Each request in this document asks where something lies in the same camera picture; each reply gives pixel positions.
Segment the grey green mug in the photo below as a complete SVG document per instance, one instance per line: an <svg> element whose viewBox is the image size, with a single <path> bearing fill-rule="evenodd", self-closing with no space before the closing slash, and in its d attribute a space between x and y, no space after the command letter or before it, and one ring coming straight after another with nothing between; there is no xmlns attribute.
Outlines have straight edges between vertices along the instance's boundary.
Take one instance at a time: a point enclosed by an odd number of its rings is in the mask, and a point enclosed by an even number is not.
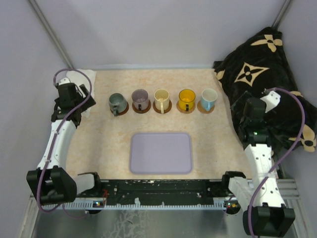
<svg viewBox="0 0 317 238"><path fill-rule="evenodd" d="M120 102L120 101L123 101L123 100L126 100L124 97L123 97L123 95L122 94L120 94L120 93L114 93L114 94L112 94L110 97L109 97L109 101L108 101L108 103L110 104L116 104L116 103L118 103L118 102Z"/></svg>

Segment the light blue mug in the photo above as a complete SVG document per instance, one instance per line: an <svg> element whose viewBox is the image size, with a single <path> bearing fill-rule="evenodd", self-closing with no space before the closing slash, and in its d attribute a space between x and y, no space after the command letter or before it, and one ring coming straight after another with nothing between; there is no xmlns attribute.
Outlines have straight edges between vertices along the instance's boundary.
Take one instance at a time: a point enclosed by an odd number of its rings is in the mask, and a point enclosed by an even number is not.
<svg viewBox="0 0 317 238"><path fill-rule="evenodd" d="M209 112L211 110L211 108L214 106L216 100L217 100L217 92L213 89L205 89L203 92L202 92L202 95L201 95L201 106L202 108Z"/></svg>

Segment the dark wooden coaster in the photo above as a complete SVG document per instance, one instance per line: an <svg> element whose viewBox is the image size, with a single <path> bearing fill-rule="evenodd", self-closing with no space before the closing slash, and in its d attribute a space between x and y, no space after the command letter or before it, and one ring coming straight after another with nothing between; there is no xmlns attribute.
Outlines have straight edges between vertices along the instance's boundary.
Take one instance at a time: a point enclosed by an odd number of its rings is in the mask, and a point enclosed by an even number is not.
<svg viewBox="0 0 317 238"><path fill-rule="evenodd" d="M163 105L163 103L160 103L160 104L159 104L159 108L157 108L155 102L153 102L154 111L155 111L156 113L158 113L158 114L167 114L167 113L170 112L171 109L172 109L172 102L171 102L171 101L169 101L168 107L167 107L166 110L164 110L163 113L161 112L161 105Z"/></svg>
<svg viewBox="0 0 317 238"><path fill-rule="evenodd" d="M147 113L151 109L151 106L152 106L152 104L151 104L150 100L148 100L148 105L146 108L141 103L135 103L135 102L132 103L133 111L138 113L138 114Z"/></svg>
<svg viewBox="0 0 317 238"><path fill-rule="evenodd" d="M122 114L125 114L129 109L129 104L126 100L120 101L116 104L109 104L110 110L112 114L116 116L120 116Z"/></svg>

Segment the woven rattan coaster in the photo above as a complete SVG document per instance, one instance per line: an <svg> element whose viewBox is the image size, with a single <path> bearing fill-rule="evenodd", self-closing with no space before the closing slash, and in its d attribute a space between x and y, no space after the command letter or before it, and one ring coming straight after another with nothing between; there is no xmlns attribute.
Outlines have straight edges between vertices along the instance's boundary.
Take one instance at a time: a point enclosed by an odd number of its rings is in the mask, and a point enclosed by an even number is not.
<svg viewBox="0 0 317 238"><path fill-rule="evenodd" d="M176 107L177 107L177 109L179 110L180 113L190 114L190 113L192 113L195 110L196 104L194 104L193 107L190 110L188 110L188 111L181 109L180 106L179 106L179 102L176 103Z"/></svg>
<svg viewBox="0 0 317 238"><path fill-rule="evenodd" d="M211 107L211 109L210 109L209 111L206 111L206 110L202 107L201 101L199 101L199 102L197 103L197 108L198 108L199 112L202 113L202 114L211 114L211 113L214 111L215 106Z"/></svg>

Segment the purple glass cup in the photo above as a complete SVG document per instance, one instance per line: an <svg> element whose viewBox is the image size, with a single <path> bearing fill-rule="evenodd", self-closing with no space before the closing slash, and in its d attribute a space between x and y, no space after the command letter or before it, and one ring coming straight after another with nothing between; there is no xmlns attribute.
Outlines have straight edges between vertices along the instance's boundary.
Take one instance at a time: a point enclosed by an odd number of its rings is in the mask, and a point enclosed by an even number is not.
<svg viewBox="0 0 317 238"><path fill-rule="evenodd" d="M132 93L133 105L137 111L143 111L148 107L149 96L146 90L137 89Z"/></svg>

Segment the yellow mug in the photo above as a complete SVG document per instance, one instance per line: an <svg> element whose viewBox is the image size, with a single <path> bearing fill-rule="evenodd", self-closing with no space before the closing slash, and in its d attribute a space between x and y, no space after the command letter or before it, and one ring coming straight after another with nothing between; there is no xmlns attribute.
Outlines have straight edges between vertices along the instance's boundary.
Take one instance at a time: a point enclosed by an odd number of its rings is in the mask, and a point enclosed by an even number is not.
<svg viewBox="0 0 317 238"><path fill-rule="evenodd" d="M179 93L178 105L184 111L190 111L195 104L196 94L190 89L184 89Z"/></svg>

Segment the cream mug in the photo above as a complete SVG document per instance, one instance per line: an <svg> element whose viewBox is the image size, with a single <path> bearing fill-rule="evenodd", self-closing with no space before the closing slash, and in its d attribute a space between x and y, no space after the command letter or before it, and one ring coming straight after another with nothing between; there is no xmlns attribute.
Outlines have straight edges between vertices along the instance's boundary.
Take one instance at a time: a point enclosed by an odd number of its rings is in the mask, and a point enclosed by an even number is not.
<svg viewBox="0 0 317 238"><path fill-rule="evenodd" d="M154 93L155 98L155 107L161 113L164 114L164 111L169 107L169 92L165 89L158 89Z"/></svg>

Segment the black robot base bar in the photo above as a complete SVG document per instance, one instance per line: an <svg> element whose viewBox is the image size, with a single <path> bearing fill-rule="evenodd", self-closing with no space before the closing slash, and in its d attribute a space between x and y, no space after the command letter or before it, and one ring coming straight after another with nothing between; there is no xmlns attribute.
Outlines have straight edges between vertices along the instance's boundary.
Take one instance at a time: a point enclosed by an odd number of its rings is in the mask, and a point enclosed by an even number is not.
<svg viewBox="0 0 317 238"><path fill-rule="evenodd" d="M106 205L132 205L138 198L143 206L213 205L217 198L230 197L228 179L110 179L79 198L101 198Z"/></svg>

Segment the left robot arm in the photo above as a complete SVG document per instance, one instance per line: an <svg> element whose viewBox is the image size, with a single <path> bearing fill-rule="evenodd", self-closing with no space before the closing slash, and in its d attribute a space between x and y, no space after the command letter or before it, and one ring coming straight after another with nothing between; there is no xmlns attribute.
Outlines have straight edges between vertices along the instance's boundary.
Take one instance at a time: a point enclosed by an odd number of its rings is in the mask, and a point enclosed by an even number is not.
<svg viewBox="0 0 317 238"><path fill-rule="evenodd" d="M96 172L71 177L65 170L70 142L80 125L82 112L95 105L85 85L66 82L57 85L58 98L51 116L51 134L37 168L26 180L39 206L73 202L87 192L99 196L103 184Z"/></svg>

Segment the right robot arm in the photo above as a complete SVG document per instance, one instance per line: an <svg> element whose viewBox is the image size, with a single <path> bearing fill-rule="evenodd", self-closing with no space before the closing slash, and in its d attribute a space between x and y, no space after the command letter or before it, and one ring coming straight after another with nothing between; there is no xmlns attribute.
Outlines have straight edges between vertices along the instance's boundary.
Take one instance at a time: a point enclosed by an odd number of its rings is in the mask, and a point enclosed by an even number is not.
<svg viewBox="0 0 317 238"><path fill-rule="evenodd" d="M247 235L282 238L295 220L295 212L287 208L272 168L272 139L264 120L267 112L280 102L271 92L256 98L244 92L231 106L232 113L241 116L238 137L252 170L252 182L235 174L221 184L222 192L235 196L243 210L243 227Z"/></svg>

